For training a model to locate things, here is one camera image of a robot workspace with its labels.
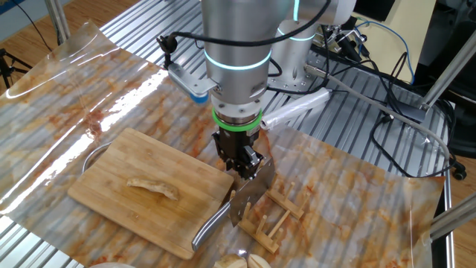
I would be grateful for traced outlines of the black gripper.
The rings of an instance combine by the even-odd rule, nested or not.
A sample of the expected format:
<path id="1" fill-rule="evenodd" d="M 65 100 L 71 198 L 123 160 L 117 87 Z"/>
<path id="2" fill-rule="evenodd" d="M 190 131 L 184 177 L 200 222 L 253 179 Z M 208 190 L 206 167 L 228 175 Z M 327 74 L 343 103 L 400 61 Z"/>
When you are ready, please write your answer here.
<path id="1" fill-rule="evenodd" d="M 212 137 L 226 171 L 234 170 L 243 179 L 253 179 L 257 175 L 263 160 L 263 155 L 253 149 L 254 142 L 259 138 L 257 131 L 233 132 L 219 128 Z"/>

